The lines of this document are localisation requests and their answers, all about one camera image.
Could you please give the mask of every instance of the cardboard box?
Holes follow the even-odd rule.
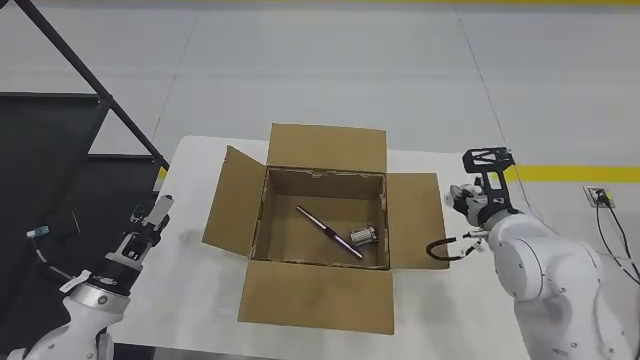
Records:
[[[387,173],[384,131],[274,124],[266,165],[227,148],[203,242],[249,258],[238,321],[393,334],[391,269],[448,267],[440,203],[435,174]],[[379,241],[358,259],[296,206]]]

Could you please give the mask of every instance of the floor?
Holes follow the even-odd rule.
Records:
[[[640,163],[637,7],[36,4],[169,160],[183,136],[267,140],[280,122],[385,129],[394,149],[507,145],[523,164]],[[90,91],[19,9],[0,12],[0,33],[3,91]],[[146,153],[115,117],[92,151]],[[604,250],[582,185],[526,192],[545,221]],[[637,254],[640,189],[608,187]],[[605,294],[635,347],[637,287],[603,261]]]

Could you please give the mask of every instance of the electrical socket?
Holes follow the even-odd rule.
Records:
[[[599,190],[603,190],[604,194],[607,195],[607,197],[609,198],[609,203],[611,204],[611,208],[615,208],[616,205],[615,203],[613,203],[613,199],[611,197],[611,192],[609,192],[608,190],[606,190],[605,188],[601,187],[601,186],[583,186],[582,187],[584,189],[584,193],[585,195],[587,195],[587,200],[589,201],[589,204],[591,205],[591,207],[597,207],[597,203],[598,203],[598,191]],[[604,203],[600,203],[600,207],[607,207]]]

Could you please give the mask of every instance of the metal fitting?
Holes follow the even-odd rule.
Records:
[[[351,242],[356,247],[378,241],[376,230],[370,224],[367,225],[366,228],[349,232],[349,236],[351,237]]]

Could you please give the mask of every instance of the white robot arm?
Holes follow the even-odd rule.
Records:
[[[488,242],[531,359],[631,360],[622,326],[602,295],[596,252],[513,209],[502,171],[514,163],[505,148],[470,150],[463,161],[467,172],[482,174],[482,180],[452,186],[446,200],[481,228],[465,237]],[[491,186],[490,173],[498,177],[499,188]],[[427,252],[444,260],[464,257],[435,254],[444,241],[451,242],[434,242]]]
[[[106,328],[123,319],[131,287],[147,253],[160,241],[172,205],[171,196],[162,196],[148,214],[132,217],[132,227],[122,243],[105,256],[99,269],[85,270],[60,288],[70,292],[62,303],[71,321],[46,334],[29,350],[12,351],[7,360],[113,359],[113,341]]]

